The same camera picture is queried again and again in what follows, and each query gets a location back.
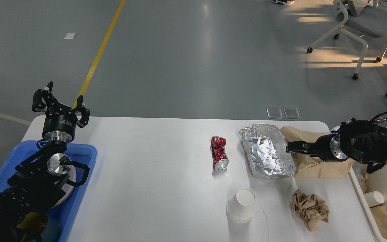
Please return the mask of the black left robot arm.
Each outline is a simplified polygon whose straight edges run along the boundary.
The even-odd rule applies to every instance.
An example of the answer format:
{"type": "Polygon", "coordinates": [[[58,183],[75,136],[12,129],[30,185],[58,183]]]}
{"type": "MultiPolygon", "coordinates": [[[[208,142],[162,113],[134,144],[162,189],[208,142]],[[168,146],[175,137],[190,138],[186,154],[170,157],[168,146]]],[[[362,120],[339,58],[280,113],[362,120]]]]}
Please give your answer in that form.
{"type": "Polygon", "coordinates": [[[89,176],[88,165],[65,155],[68,144],[74,140],[76,127],[84,128],[90,110],[77,98],[75,107],[60,103],[52,94],[53,82],[38,89],[33,96],[32,111],[44,112],[42,141],[45,145],[20,162],[16,173],[0,192],[0,242],[21,242],[26,236],[37,242],[42,236],[34,231],[18,228],[28,214],[46,213],[66,194],[63,185],[82,186],[89,176]]]}

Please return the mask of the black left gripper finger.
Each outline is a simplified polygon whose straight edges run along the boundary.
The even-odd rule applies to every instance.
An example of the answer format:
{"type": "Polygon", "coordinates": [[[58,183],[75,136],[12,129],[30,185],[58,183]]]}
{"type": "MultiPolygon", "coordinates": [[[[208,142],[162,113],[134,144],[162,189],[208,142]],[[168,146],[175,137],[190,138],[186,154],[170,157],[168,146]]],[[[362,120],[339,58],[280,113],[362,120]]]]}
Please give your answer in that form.
{"type": "Polygon", "coordinates": [[[90,118],[90,110],[83,104],[83,98],[83,95],[79,95],[73,108],[73,114],[75,116],[77,113],[81,114],[80,119],[76,121],[76,125],[79,128],[84,128],[89,123],[90,118]]]}
{"type": "Polygon", "coordinates": [[[44,112],[46,115],[59,114],[59,102],[52,94],[54,82],[50,81],[43,89],[38,89],[33,95],[32,111],[44,112]]]}

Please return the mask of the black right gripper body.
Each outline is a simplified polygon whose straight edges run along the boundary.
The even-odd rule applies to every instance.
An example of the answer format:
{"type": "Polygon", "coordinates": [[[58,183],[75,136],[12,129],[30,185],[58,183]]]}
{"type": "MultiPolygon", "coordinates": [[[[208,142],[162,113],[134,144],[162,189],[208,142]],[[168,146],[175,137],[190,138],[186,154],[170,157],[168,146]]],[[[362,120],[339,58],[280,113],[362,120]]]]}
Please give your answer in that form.
{"type": "Polygon", "coordinates": [[[322,161],[346,161],[348,156],[343,153],[340,147],[340,135],[329,134],[321,136],[313,144],[312,158],[319,158],[322,161]]]}

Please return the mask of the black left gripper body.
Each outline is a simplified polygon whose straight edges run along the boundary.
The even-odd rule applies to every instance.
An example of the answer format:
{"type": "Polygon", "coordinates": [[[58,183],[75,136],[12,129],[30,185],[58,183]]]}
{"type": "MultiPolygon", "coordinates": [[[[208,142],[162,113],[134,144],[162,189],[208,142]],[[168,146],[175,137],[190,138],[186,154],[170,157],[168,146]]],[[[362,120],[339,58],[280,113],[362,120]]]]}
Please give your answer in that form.
{"type": "Polygon", "coordinates": [[[74,140],[78,118],[73,113],[46,113],[42,138],[45,141],[58,140],[70,143],[74,140]]]}

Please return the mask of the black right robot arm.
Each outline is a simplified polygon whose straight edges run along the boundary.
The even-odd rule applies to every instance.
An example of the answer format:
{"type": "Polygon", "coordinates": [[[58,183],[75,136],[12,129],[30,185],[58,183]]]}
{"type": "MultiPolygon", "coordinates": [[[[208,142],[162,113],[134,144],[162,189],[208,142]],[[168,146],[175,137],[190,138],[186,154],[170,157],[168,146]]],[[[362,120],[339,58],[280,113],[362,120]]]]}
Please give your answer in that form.
{"type": "Polygon", "coordinates": [[[311,155],[327,162],[351,158],[366,164],[367,173],[372,174],[387,164],[387,127],[380,126],[383,122],[387,122],[384,113],[369,120],[352,118],[313,143],[304,140],[288,142],[286,152],[311,155]]]}

